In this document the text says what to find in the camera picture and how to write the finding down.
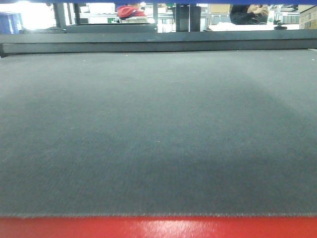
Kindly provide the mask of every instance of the blue bin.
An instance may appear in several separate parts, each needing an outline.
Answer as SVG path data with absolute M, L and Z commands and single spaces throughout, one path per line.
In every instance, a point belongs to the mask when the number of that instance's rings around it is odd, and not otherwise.
M 18 34 L 22 28 L 20 13 L 0 12 L 0 34 Z

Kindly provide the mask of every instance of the conveyor belt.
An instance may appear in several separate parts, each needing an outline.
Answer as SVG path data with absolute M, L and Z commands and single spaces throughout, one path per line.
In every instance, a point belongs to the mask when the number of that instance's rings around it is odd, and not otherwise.
M 316 215 L 317 52 L 0 59 L 0 215 Z

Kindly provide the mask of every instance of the person's hand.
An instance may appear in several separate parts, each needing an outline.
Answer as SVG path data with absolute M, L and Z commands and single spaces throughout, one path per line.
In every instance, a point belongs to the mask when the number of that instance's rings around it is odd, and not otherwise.
M 255 15 L 268 15 L 268 5 L 263 5 L 262 7 L 259 7 L 257 10 L 253 11 Z

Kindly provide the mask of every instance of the red metal frame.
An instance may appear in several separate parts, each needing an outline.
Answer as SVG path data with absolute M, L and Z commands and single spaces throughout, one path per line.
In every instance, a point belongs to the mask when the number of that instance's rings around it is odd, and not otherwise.
M 2 217 L 0 237 L 316 238 L 317 217 Z

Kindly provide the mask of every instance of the black jacket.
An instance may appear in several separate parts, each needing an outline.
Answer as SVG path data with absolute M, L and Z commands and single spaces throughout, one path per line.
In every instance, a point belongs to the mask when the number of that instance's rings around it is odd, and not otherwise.
M 266 24 L 267 15 L 256 16 L 253 12 L 247 13 L 249 5 L 233 5 L 230 20 L 236 25 Z

